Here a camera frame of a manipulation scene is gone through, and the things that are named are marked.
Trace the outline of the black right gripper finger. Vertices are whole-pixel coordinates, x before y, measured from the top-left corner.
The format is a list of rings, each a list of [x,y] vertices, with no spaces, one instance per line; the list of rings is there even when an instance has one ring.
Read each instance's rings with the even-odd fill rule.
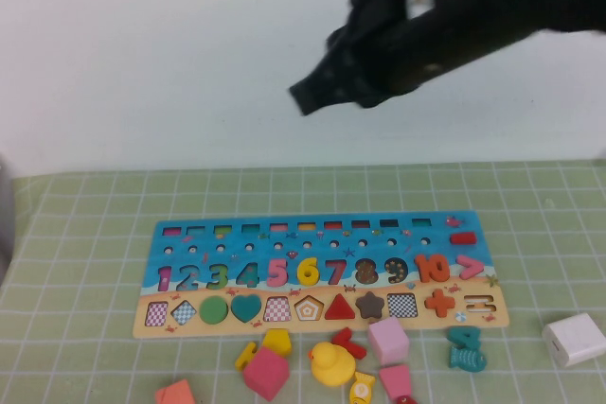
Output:
[[[291,86],[289,93],[303,115],[338,104],[355,103],[365,109],[380,104],[380,93],[359,66],[329,61],[321,61],[307,77]]]
[[[376,69],[380,66],[377,35],[380,23],[374,20],[348,21],[326,39],[329,69]]]

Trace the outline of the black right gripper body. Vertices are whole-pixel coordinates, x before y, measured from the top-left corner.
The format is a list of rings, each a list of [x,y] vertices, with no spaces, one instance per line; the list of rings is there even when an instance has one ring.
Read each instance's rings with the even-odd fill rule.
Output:
[[[348,21],[374,20],[380,66],[361,69],[380,93],[380,104],[406,95],[427,80],[423,66],[443,51],[453,0],[350,0]]]

